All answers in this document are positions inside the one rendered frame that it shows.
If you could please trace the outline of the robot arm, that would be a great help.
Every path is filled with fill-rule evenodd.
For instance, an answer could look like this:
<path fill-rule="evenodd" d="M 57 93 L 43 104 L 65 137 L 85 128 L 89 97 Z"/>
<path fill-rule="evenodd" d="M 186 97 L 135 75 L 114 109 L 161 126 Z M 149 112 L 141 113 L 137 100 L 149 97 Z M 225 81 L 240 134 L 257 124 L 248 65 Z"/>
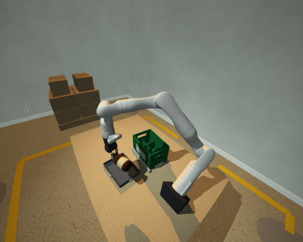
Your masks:
<path fill-rule="evenodd" d="M 215 157 L 215 151 L 204 145 L 197 136 L 197 131 L 187 116 L 181 111 L 172 95 L 161 92 L 147 98 L 132 98 L 119 100 L 114 104 L 102 101 L 97 108 L 97 115 L 101 118 L 102 131 L 111 131 L 113 126 L 112 117 L 121 113 L 129 113 L 148 108 L 162 109 L 173 121 L 179 134 L 192 147 L 198 157 L 192 160 L 173 183 L 172 187 L 181 196 L 185 196 L 199 175 L 207 169 Z"/>

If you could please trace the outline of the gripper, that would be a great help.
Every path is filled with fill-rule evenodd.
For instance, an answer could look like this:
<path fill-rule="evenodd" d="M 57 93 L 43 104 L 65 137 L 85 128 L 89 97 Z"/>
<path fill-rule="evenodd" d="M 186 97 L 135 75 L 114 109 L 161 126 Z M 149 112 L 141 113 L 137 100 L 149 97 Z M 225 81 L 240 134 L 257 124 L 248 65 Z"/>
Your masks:
<path fill-rule="evenodd" d="M 111 131 L 102 131 L 102 137 L 105 144 L 105 150 L 110 153 L 111 158 L 114 159 L 112 151 L 115 150 L 115 153 L 118 154 L 116 141 L 122 137 L 122 134 L 116 134 L 115 130 L 112 129 Z"/>

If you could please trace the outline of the green plastic crate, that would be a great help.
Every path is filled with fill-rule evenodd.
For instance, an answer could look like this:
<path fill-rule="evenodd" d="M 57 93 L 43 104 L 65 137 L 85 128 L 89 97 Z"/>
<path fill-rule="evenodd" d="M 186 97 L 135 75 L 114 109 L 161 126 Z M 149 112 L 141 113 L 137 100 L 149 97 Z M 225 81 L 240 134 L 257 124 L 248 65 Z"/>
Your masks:
<path fill-rule="evenodd" d="M 138 138 L 138 136 L 145 134 Z M 167 161 L 170 146 L 151 129 L 133 135 L 133 148 L 149 169 Z"/>

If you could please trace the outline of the dark brown bottle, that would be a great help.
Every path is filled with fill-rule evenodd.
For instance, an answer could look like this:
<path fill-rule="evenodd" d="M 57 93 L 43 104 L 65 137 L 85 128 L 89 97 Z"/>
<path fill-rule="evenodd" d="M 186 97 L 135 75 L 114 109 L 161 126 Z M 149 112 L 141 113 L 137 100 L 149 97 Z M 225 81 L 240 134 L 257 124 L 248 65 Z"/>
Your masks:
<path fill-rule="evenodd" d="M 128 171 L 132 167 L 132 162 L 122 154 L 113 153 L 113 156 L 114 163 L 124 172 Z"/>

